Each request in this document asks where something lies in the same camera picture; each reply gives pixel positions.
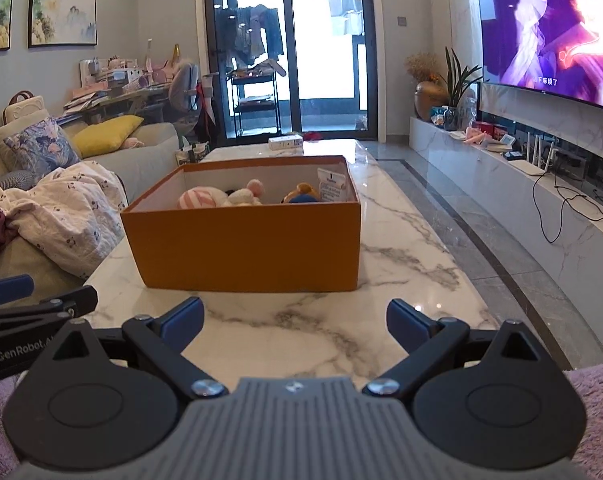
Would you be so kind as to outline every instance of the yellow pillow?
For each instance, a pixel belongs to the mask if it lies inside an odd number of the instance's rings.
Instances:
[[[84,128],[72,138],[72,142],[82,158],[116,152],[142,122],[142,117],[134,115],[116,117]]]

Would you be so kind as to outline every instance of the pink striped plush toy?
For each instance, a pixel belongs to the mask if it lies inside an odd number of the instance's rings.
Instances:
[[[216,187],[198,186],[189,189],[179,197],[179,209],[207,209],[212,207],[230,207],[243,205],[261,205],[264,184],[252,179],[248,185],[230,195]]]

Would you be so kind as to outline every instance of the potted plant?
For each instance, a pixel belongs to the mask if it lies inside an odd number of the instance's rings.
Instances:
[[[446,84],[448,89],[448,94],[450,96],[449,109],[446,110],[446,113],[443,115],[444,124],[443,127],[451,132],[457,130],[459,128],[459,102],[461,98],[466,93],[466,90],[470,88],[470,85],[480,81],[482,76],[479,76],[475,79],[470,79],[474,73],[478,70],[481,70],[479,65],[474,66],[473,68],[469,68],[466,65],[464,70],[461,69],[461,63],[459,62],[459,58],[457,57],[456,52],[453,48],[453,57],[451,58],[451,54],[448,51],[448,47],[446,47],[446,63],[448,64],[448,77],[445,77],[441,74],[438,74],[441,80]]]
[[[433,106],[448,104],[448,92],[439,83],[437,56],[430,53],[414,54],[404,62],[406,72],[417,81],[415,92],[415,112],[424,121],[430,121]]]

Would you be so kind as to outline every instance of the glass sliding door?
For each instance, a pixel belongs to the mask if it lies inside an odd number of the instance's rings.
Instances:
[[[292,6],[302,131],[333,130],[354,136],[355,131],[366,131],[361,0],[292,0]]]
[[[372,0],[206,0],[219,143],[292,131],[376,138],[371,21]]]

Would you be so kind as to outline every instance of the small white box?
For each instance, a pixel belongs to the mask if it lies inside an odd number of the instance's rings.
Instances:
[[[273,137],[272,139],[268,139],[268,146],[274,152],[277,150],[301,148],[303,146],[303,137],[301,137],[299,134]]]

